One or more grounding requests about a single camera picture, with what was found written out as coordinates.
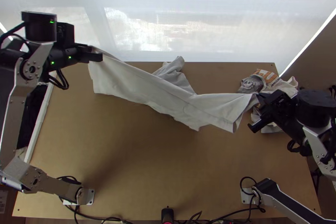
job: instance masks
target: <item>black cable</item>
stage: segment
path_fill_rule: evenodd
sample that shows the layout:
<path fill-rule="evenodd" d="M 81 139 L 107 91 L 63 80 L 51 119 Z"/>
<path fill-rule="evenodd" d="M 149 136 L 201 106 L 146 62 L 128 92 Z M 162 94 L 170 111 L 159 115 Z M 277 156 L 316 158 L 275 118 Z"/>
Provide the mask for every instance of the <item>black cable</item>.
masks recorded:
<path fill-rule="evenodd" d="M 69 88 L 69 83 L 66 80 L 65 76 L 63 75 L 62 71 L 60 69 L 56 70 L 56 73 L 58 77 L 60 78 L 60 83 L 55 77 L 49 75 L 48 81 L 52 83 L 53 85 L 57 86 L 60 89 L 67 90 Z"/>
<path fill-rule="evenodd" d="M 252 180 L 255 184 L 257 183 L 257 181 L 255 181 L 253 178 L 251 178 L 251 177 L 249 177 L 249 176 L 246 176 L 246 177 L 243 177 L 241 180 L 240 180 L 240 183 L 239 183 L 239 185 L 240 185 L 240 190 L 243 192 L 243 193 L 245 193 L 245 194 L 247 194 L 247 195 L 254 195 L 254 193 L 248 193 L 248 192 L 245 192 L 244 190 L 243 190 L 243 181 L 245 180 L 245 179 L 250 179 L 250 180 Z"/>
<path fill-rule="evenodd" d="M 1 49 L 1 46 L 3 44 L 3 41 L 5 41 L 5 39 L 9 36 L 13 36 L 13 35 L 16 35 L 17 37 L 20 37 L 23 41 L 25 41 L 25 39 L 23 39 L 21 36 L 17 35 L 17 34 L 14 34 L 14 32 L 17 32 L 19 29 L 21 29 L 22 27 L 24 27 L 26 25 L 25 22 L 15 26 L 14 28 L 12 28 L 11 30 L 7 31 L 6 33 L 2 34 L 0 36 L 0 49 Z"/>
<path fill-rule="evenodd" d="M 192 221 L 197 223 L 196 221 L 200 218 L 201 214 L 202 214 L 202 211 L 200 211 L 198 213 L 195 213 L 193 216 L 190 217 L 189 220 L 187 220 L 186 224 L 190 224 L 190 222 L 192 222 Z"/>
<path fill-rule="evenodd" d="M 58 177 L 58 178 L 56 178 L 56 179 L 61 179 L 61 180 L 62 180 L 62 179 L 64 179 L 64 178 L 67 178 L 67 179 L 70 178 L 70 179 L 73 179 L 73 180 L 76 181 L 76 182 L 78 181 L 74 176 L 61 176 L 61 177 Z"/>
<path fill-rule="evenodd" d="M 310 175 L 312 176 L 312 182 L 314 184 L 316 195 L 318 195 L 318 187 L 320 184 L 320 178 L 323 176 L 322 172 L 319 168 L 317 168 L 315 171 L 311 171 Z"/>
<path fill-rule="evenodd" d="M 75 177 L 73 177 L 73 176 L 61 176 L 61 177 L 58 177 L 57 179 L 63 180 L 63 179 L 65 179 L 65 178 L 67 178 L 67 179 L 72 179 L 73 181 L 78 182 L 78 180 L 77 180 Z M 121 221 L 121 222 L 123 222 L 123 223 L 125 223 L 125 224 L 133 224 L 133 223 L 130 222 L 130 221 L 122 220 L 122 219 L 120 219 L 120 218 L 118 218 L 118 217 L 113 217 L 113 216 L 111 216 L 111 217 L 107 217 L 107 218 L 100 218 L 100 217 L 88 216 L 88 215 L 86 215 L 86 214 L 83 214 L 83 213 L 80 213 L 80 212 L 79 212 L 79 207 L 80 207 L 80 205 L 77 205 L 77 206 L 75 207 L 75 209 L 73 209 L 72 207 L 67 206 L 67 205 L 65 205 L 65 207 L 66 207 L 67 209 L 69 209 L 70 211 L 73 212 L 73 214 L 74 214 L 74 220 L 75 220 L 76 224 L 78 224 L 77 215 L 82 216 L 82 217 L 87 218 L 87 219 L 91 219 L 91 220 L 102 221 L 102 223 L 104 223 L 105 221 Z"/>
<path fill-rule="evenodd" d="M 11 34 L 9 34 L 9 36 L 15 36 L 15 37 L 18 37 L 19 39 L 21 39 L 24 42 L 24 44 L 27 46 L 28 52 L 29 53 L 31 52 L 32 48 L 28 44 L 27 40 L 25 40 L 23 37 L 21 37 L 20 35 L 15 34 L 15 33 L 11 33 Z"/>
<path fill-rule="evenodd" d="M 326 156 L 320 159 L 320 161 L 322 163 L 324 163 L 324 164 L 328 164 L 328 162 L 335 155 L 335 145 L 336 145 L 336 123 L 335 123 L 335 116 L 331 117 L 330 124 L 331 124 L 331 136 L 330 136 L 328 151 L 327 151 Z"/>
<path fill-rule="evenodd" d="M 75 211 L 73 212 L 73 218 L 74 218 L 74 220 L 75 220 L 76 224 L 78 224 L 77 217 L 76 217 L 76 214 L 77 214 L 78 208 L 79 208 L 79 206 L 76 206 L 76 207 L 75 207 Z"/>

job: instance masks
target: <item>white cloth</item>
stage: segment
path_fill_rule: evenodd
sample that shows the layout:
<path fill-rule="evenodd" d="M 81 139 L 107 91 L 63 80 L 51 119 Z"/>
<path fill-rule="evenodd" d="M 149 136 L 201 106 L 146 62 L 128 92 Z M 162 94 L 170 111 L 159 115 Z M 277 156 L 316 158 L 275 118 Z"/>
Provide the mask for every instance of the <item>white cloth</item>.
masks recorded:
<path fill-rule="evenodd" d="M 102 62 L 89 63 L 95 93 L 114 95 L 150 106 L 169 114 L 191 129 L 212 124 L 234 132 L 242 114 L 257 103 L 255 94 L 197 95 L 185 75 L 180 72 L 182 57 L 164 63 L 154 74 L 130 66 L 103 52 Z"/>

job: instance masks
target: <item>metal bracket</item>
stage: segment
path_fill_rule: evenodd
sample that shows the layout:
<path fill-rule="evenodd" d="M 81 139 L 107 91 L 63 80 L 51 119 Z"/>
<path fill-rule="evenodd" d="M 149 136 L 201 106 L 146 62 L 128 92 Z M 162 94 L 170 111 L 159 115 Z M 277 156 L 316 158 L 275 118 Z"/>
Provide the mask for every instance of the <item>metal bracket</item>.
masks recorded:
<path fill-rule="evenodd" d="M 245 192 L 247 192 L 247 193 L 254 193 L 254 191 L 252 190 L 252 188 L 243 188 L 243 190 Z M 250 201 L 251 201 L 251 199 L 252 199 L 252 196 L 253 195 L 248 195 L 248 194 L 244 193 L 242 190 L 240 190 L 241 202 L 243 204 L 249 204 Z M 259 196 L 256 195 L 256 197 L 252 201 L 252 204 L 254 204 L 254 205 L 259 204 L 259 199 L 258 198 L 259 198 Z"/>
<path fill-rule="evenodd" d="M 67 200 L 63 200 L 63 205 L 69 205 L 69 206 L 78 206 L 78 205 L 92 205 L 93 199 L 95 197 L 95 190 L 94 189 L 81 189 L 81 191 L 78 192 L 79 196 L 77 198 L 77 202 L 79 204 L 72 203 Z"/>

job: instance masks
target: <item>cable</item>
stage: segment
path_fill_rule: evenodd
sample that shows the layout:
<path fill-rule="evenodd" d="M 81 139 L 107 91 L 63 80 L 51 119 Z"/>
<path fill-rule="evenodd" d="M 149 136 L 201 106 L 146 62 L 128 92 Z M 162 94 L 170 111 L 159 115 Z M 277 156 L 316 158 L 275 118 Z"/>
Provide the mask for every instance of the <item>cable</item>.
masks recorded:
<path fill-rule="evenodd" d="M 78 209 L 79 209 L 79 206 L 76 206 L 75 207 L 75 211 L 73 212 L 73 218 L 74 218 L 76 224 L 78 224 L 78 220 L 77 220 L 77 217 L 76 217 Z"/>
<path fill-rule="evenodd" d="M 58 177 L 57 179 L 60 179 L 60 180 L 71 179 L 71 180 L 73 180 L 74 182 L 78 182 L 78 180 L 77 180 L 75 177 L 73 177 L 73 176 L 61 176 L 61 177 Z M 103 224 L 105 221 L 121 221 L 121 222 L 123 222 L 123 223 L 125 223 L 125 224 L 133 224 L 133 223 L 130 222 L 130 221 L 122 220 L 122 219 L 120 219 L 120 218 L 118 218 L 118 217 L 113 217 L 113 216 L 111 216 L 111 217 L 107 217 L 107 218 L 100 218 L 100 217 L 88 216 L 88 215 L 86 215 L 86 214 L 83 214 L 83 213 L 80 213 L 80 212 L 79 212 L 79 207 L 80 207 L 80 205 L 77 205 L 77 206 L 75 207 L 75 209 L 73 209 L 72 207 L 70 207 L 70 206 L 68 206 L 68 205 L 65 205 L 65 207 L 66 207 L 67 209 L 69 209 L 70 211 L 73 212 L 73 214 L 74 214 L 73 218 L 74 218 L 76 224 L 78 224 L 77 215 L 82 216 L 82 217 L 87 218 L 87 219 L 91 219 L 91 220 L 102 221 L 102 224 Z"/>
<path fill-rule="evenodd" d="M 243 181 L 244 181 L 245 179 L 250 179 L 250 180 L 252 180 L 255 184 L 256 184 L 257 182 L 255 181 L 255 179 L 246 176 L 246 177 L 243 177 L 243 178 L 240 180 L 240 183 L 239 183 L 239 185 L 240 185 L 240 190 L 241 190 L 243 193 L 252 196 L 252 198 L 251 198 L 251 200 L 250 200 L 250 203 L 249 203 L 249 208 L 247 208 L 247 209 L 242 209 L 242 210 L 237 210 L 237 211 L 235 211 L 235 212 L 226 214 L 226 215 L 224 215 L 224 216 L 221 216 L 221 217 L 219 217 L 219 218 L 216 218 L 216 219 L 213 219 L 213 220 L 209 221 L 207 224 L 212 224 L 212 223 L 214 223 L 214 222 L 216 222 L 216 221 L 223 221 L 223 220 L 225 220 L 227 217 L 232 216 L 232 215 L 234 215 L 234 214 L 241 213 L 241 212 L 245 212 L 245 211 L 249 211 L 249 215 L 248 215 L 248 217 L 247 217 L 247 219 L 246 219 L 245 221 L 243 221 L 243 222 L 235 221 L 235 223 L 245 224 L 245 223 L 247 223 L 247 222 L 250 221 L 251 211 L 252 211 L 252 210 L 259 210 L 259 211 L 262 212 L 262 213 L 265 213 L 265 212 L 266 212 L 266 210 L 265 210 L 264 208 L 261 208 L 261 207 L 259 206 L 259 205 L 260 205 L 260 198 L 261 198 L 261 197 L 260 197 L 259 192 L 257 192 L 257 191 L 255 191 L 255 192 L 256 192 L 256 193 L 258 194 L 258 196 L 259 196 L 259 204 L 257 205 L 257 207 L 254 207 L 254 208 L 252 207 L 252 202 L 253 202 L 253 199 L 256 197 L 256 195 L 255 195 L 254 193 L 248 193 L 248 192 L 245 192 L 245 191 L 243 190 L 242 183 L 243 183 Z"/>
<path fill-rule="evenodd" d="M 25 41 L 25 39 L 23 39 L 21 36 L 17 35 L 17 34 L 14 34 L 14 32 L 17 32 L 19 29 L 21 29 L 22 27 L 24 27 L 26 25 L 25 22 L 15 26 L 14 28 L 12 28 L 11 30 L 7 31 L 6 33 L 2 34 L 0 36 L 0 49 L 1 49 L 1 46 L 3 44 L 3 41 L 5 41 L 5 39 L 9 36 L 17 36 L 19 37 L 20 39 L 22 39 L 23 41 Z"/>
<path fill-rule="evenodd" d="M 240 190 L 241 190 L 243 193 L 247 194 L 247 195 L 254 195 L 254 193 L 248 193 L 248 192 L 245 192 L 245 191 L 243 190 L 243 186 L 242 186 L 242 184 L 243 184 L 243 181 L 244 181 L 245 179 L 250 179 L 250 180 L 252 180 L 255 184 L 257 183 L 257 181 L 255 181 L 253 178 L 251 178 L 251 177 L 249 177 L 249 176 L 243 177 L 243 178 L 240 180 L 240 183 L 239 183 L 239 185 L 240 185 Z"/>
<path fill-rule="evenodd" d="M 63 75 L 63 72 L 61 71 L 61 69 L 57 69 L 56 73 L 62 83 L 60 83 L 55 77 L 51 75 L 49 75 L 48 81 L 60 89 L 67 90 L 69 88 L 69 83 Z"/>

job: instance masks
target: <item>wall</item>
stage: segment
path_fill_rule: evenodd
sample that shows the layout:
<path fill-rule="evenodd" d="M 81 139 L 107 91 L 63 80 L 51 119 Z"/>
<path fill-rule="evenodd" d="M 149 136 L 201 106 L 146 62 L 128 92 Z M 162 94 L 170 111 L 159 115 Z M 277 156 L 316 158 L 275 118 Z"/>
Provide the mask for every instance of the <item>wall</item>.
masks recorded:
<path fill-rule="evenodd" d="M 295 76 L 299 87 L 327 90 L 336 84 L 336 11 L 298 54 L 299 57 L 281 75 Z"/>

